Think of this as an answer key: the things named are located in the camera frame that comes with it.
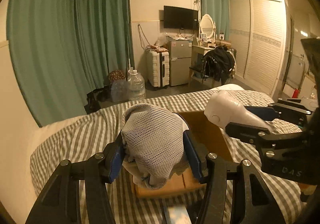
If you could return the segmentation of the blue tissue pack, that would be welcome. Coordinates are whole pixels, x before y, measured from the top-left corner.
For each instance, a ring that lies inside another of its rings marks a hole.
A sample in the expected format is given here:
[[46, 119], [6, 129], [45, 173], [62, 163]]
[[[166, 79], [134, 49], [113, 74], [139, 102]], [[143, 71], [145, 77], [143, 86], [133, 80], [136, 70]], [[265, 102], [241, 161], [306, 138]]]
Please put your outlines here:
[[184, 205], [165, 206], [164, 218], [167, 224], [191, 224], [189, 214]]

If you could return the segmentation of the white sock pair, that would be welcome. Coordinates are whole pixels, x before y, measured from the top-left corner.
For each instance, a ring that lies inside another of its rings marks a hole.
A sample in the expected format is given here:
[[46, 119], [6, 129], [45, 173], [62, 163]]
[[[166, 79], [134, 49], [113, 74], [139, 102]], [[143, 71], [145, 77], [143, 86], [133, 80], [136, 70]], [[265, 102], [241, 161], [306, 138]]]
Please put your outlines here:
[[188, 129], [178, 114], [152, 104], [135, 104], [124, 112], [123, 166], [134, 184], [160, 189], [172, 175], [181, 175], [189, 167], [183, 145]]

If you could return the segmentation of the red fire extinguisher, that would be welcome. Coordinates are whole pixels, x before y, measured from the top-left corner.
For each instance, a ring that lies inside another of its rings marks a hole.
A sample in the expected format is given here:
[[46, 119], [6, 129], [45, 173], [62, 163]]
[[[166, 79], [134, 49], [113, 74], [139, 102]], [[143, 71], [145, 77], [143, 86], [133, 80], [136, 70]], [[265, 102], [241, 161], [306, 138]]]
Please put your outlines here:
[[292, 94], [292, 98], [293, 98], [293, 99], [297, 99], [298, 96], [299, 96], [299, 89], [295, 89], [294, 92], [293, 92], [293, 94]]

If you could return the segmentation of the brown cardboard box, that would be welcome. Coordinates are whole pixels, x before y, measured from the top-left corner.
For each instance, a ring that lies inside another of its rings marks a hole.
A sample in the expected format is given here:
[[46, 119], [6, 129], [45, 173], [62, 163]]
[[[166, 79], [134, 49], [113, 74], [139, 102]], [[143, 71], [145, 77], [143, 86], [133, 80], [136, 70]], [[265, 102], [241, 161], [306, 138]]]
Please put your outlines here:
[[201, 160], [209, 152], [215, 153], [226, 161], [233, 160], [220, 128], [210, 123], [204, 112], [180, 112], [179, 115], [187, 123], [190, 129], [189, 134], [196, 142], [200, 156], [196, 155], [189, 143], [184, 143], [187, 146], [185, 154], [191, 165], [182, 175], [174, 174], [162, 188], [157, 190], [142, 188], [131, 182], [132, 192], [140, 199], [169, 198], [205, 187], [197, 178], [203, 169]]

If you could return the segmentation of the grey checked bed cover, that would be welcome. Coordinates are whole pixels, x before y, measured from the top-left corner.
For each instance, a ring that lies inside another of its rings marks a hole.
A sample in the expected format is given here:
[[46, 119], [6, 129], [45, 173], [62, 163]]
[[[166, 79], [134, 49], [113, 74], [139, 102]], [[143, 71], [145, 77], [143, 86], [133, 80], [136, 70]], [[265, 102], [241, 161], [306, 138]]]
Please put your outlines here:
[[[120, 177], [107, 185], [111, 207], [117, 223], [161, 223], [164, 202], [187, 204], [203, 198], [204, 188], [168, 199], [138, 199], [131, 181], [142, 184], [147, 191], [160, 191], [173, 173], [181, 174], [189, 167], [184, 154], [182, 134], [186, 125], [178, 119], [179, 112], [202, 112], [213, 93], [220, 87], [194, 93], [157, 97], [140, 102], [126, 102], [101, 109], [87, 116], [56, 122], [45, 127], [55, 129], [30, 157], [31, 179], [37, 195], [63, 159], [72, 162], [87, 160], [113, 142], [124, 125], [124, 143], [129, 145]], [[231, 138], [220, 128], [231, 160], [247, 158], [257, 168], [276, 199], [286, 223], [294, 223], [306, 203], [300, 200], [297, 183], [261, 171], [258, 152], [253, 145]]]

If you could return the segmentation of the black jacket on chair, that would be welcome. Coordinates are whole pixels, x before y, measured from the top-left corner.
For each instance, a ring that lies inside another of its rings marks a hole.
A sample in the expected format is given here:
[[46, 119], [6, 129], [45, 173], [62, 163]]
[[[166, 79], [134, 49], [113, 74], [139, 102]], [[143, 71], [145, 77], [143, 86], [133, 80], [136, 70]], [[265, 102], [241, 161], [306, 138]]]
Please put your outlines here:
[[201, 78], [211, 77], [222, 85], [225, 85], [235, 68], [233, 53], [225, 45], [208, 51], [201, 61]]

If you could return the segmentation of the white louvered wardrobe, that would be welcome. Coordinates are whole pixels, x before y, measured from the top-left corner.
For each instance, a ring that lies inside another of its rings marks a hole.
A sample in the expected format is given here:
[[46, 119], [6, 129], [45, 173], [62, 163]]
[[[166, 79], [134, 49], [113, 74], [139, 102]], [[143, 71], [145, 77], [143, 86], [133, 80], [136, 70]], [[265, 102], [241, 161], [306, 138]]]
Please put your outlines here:
[[229, 41], [236, 50], [236, 78], [272, 96], [285, 56], [285, 1], [229, 0], [229, 28]]

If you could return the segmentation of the white dressing table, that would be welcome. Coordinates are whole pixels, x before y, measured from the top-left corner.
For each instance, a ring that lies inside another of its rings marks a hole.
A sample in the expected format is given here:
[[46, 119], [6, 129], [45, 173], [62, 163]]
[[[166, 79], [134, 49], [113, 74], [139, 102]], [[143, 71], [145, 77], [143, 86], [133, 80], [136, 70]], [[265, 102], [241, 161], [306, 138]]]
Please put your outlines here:
[[216, 40], [216, 43], [210, 43], [208, 46], [200, 46], [199, 44], [192, 44], [191, 46], [191, 66], [189, 68], [188, 85], [191, 84], [192, 77], [195, 73], [195, 65], [197, 64], [198, 54], [204, 56], [208, 51], [214, 50], [217, 47], [231, 48], [231, 42], [225, 40]]

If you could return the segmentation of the white oval vanity mirror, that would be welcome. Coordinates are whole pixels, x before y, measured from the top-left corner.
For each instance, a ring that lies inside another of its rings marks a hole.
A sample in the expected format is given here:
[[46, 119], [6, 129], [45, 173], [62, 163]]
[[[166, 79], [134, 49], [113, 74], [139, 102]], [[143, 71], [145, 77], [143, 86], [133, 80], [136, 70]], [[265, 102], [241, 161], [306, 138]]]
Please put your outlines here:
[[209, 14], [204, 14], [200, 21], [200, 32], [206, 34], [207, 38], [212, 38], [215, 35], [216, 26], [212, 17]]

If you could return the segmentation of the silver mini fridge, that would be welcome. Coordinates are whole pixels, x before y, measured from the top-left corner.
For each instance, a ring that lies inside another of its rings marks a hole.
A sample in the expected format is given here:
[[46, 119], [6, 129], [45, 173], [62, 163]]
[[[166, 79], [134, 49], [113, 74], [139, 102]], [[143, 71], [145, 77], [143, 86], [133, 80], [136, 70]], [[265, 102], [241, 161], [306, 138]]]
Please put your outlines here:
[[188, 83], [191, 46], [191, 42], [186, 40], [170, 40], [168, 43], [171, 87]]

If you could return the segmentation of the black bag on floor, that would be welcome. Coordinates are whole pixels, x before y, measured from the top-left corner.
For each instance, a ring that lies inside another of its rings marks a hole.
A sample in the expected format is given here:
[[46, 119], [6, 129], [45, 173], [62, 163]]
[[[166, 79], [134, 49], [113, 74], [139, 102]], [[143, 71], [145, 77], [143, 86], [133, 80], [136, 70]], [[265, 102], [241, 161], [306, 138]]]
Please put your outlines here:
[[84, 106], [86, 113], [97, 112], [101, 109], [100, 103], [107, 101], [110, 98], [110, 87], [104, 86], [103, 88], [95, 89], [87, 94], [87, 104]]

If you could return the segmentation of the white hard suitcase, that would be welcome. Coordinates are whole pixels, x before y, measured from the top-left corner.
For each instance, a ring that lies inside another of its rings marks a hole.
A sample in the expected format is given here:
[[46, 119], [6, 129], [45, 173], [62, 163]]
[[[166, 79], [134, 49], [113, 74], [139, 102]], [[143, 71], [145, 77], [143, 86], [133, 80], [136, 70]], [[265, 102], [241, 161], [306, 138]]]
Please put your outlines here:
[[169, 52], [149, 51], [146, 54], [148, 80], [153, 87], [162, 88], [169, 85]]

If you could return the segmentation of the clear water jug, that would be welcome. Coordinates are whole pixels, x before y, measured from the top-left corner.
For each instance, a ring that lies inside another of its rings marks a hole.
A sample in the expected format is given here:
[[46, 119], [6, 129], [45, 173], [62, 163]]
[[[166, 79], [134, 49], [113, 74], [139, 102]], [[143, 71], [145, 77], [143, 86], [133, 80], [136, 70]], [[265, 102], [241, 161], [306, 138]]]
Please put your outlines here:
[[125, 102], [128, 100], [127, 81], [125, 79], [115, 80], [111, 84], [111, 99], [114, 103]]
[[133, 69], [129, 70], [127, 96], [130, 101], [143, 100], [146, 98], [144, 78], [138, 71]]

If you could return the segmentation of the green curtain right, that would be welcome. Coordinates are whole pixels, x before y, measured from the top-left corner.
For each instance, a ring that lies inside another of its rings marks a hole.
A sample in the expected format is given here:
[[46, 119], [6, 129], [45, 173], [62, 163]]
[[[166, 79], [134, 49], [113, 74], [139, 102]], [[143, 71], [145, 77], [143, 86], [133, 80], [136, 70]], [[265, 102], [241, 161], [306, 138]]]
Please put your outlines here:
[[208, 14], [215, 22], [216, 34], [229, 40], [229, 0], [201, 0], [201, 14]]

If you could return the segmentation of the dotted brown bag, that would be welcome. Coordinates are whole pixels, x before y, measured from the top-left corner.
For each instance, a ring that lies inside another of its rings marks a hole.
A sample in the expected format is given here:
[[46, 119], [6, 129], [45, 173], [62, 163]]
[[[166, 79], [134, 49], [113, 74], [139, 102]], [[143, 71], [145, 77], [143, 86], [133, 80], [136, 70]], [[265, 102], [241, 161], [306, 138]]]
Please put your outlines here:
[[110, 84], [112, 84], [114, 81], [117, 80], [125, 80], [126, 75], [122, 70], [114, 70], [108, 74], [108, 79], [110, 81]]

